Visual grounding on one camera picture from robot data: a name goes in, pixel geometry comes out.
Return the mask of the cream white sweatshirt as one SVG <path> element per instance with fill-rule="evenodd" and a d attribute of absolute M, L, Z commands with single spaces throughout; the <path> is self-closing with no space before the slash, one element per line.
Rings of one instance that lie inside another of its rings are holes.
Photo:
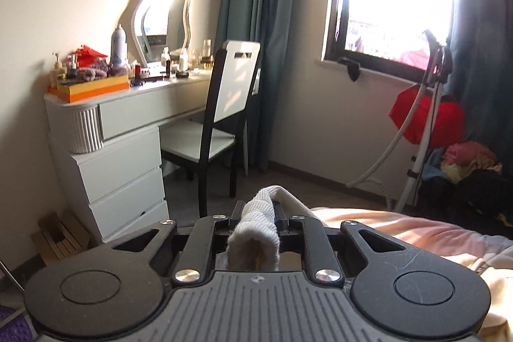
<path fill-rule="evenodd" d="M 227 269 L 235 272 L 276 272 L 280 238 L 273 202 L 291 215 L 316 216 L 302 201 L 280 185 L 259 190 L 244 206 L 241 219 L 227 241 Z"/>

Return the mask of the pile of colourful clothes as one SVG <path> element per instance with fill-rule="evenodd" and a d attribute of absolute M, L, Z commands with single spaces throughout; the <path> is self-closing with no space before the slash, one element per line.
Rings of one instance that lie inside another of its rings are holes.
<path fill-rule="evenodd" d="M 419 193 L 432 205 L 467 206 L 512 222 L 512 179 L 495 153 L 475 141 L 436 150 L 424 165 Z"/>

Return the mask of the small wooden crate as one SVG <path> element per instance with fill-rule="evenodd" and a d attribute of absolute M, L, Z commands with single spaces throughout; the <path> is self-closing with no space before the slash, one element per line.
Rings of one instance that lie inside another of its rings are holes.
<path fill-rule="evenodd" d="M 89 232 L 66 209 L 52 212 L 38 221 L 39 230 L 30 236 L 45 266 L 87 251 L 93 246 Z"/>

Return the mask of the white vanity dresser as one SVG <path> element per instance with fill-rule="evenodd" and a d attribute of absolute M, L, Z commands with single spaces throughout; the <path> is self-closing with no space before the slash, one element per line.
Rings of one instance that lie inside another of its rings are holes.
<path fill-rule="evenodd" d="M 44 97 L 68 209 L 102 244 L 168 218 L 160 129 L 204 110 L 209 70 L 88 100 Z"/>

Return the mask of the black and white chair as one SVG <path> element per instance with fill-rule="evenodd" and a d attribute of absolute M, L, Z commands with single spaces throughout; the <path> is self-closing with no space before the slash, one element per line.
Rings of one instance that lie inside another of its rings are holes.
<path fill-rule="evenodd" d="M 258 42 L 226 41 L 216 52 L 204 120 L 180 121 L 160 131 L 162 158 L 198 177 L 198 212 L 208 215 L 207 180 L 211 163 L 231 155 L 229 195 L 237 196 L 247 107 L 257 76 Z"/>

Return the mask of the purple mat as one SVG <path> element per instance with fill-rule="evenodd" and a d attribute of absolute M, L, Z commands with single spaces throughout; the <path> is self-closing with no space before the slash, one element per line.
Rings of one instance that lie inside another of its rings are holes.
<path fill-rule="evenodd" d="M 37 335 L 30 324 L 28 316 L 23 307 L 12 308 L 5 305 L 0 306 L 1 310 L 1 331 L 0 340 L 3 342 L 32 342 Z"/>

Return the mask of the orange flat box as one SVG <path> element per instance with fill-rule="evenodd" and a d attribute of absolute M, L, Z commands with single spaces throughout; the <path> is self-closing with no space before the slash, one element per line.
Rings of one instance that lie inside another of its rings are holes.
<path fill-rule="evenodd" d="M 116 93 L 130 88 L 127 75 L 111 76 L 101 80 L 84 81 L 75 84 L 59 83 L 48 87 L 47 93 L 66 103 L 80 102 L 96 96 Z"/>

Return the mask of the white spray bottle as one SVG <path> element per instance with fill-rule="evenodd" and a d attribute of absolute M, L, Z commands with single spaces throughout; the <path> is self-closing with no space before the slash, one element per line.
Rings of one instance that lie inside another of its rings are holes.
<path fill-rule="evenodd" d="M 117 25 L 110 40 L 110 64 L 121 66 L 127 57 L 126 33 L 121 24 Z"/>

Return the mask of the teal right curtain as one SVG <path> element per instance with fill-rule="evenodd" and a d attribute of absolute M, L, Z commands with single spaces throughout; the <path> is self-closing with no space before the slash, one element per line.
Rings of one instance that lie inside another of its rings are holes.
<path fill-rule="evenodd" d="M 449 91 L 465 111 L 467 137 L 512 171 L 512 0 L 455 0 Z"/>

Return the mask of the teal curtain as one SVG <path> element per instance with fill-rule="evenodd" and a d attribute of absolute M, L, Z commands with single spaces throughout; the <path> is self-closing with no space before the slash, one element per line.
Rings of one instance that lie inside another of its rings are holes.
<path fill-rule="evenodd" d="M 326 177 L 339 71 L 322 60 L 328 0 L 222 0 L 217 41 L 260 43 L 260 92 L 249 102 L 249 161 Z"/>
<path fill-rule="evenodd" d="M 455 0 L 449 91 L 465 111 L 467 137 L 512 171 L 512 0 Z"/>

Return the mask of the teal left curtain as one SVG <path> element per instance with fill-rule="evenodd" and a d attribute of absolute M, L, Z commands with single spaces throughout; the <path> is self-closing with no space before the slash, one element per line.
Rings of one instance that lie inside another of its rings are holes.
<path fill-rule="evenodd" d="M 222 0 L 217 41 L 260 43 L 260 92 L 249 102 L 249 161 L 326 177 L 339 71 L 322 60 L 328 0 Z"/>

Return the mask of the wavy white vanity mirror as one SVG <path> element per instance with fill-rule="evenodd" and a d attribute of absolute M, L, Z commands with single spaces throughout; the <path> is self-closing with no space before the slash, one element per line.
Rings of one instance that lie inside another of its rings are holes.
<path fill-rule="evenodd" d="M 173 57 L 189 48 L 189 7 L 190 0 L 140 1 L 133 18 L 133 34 L 143 66 L 159 62 L 165 49 Z"/>

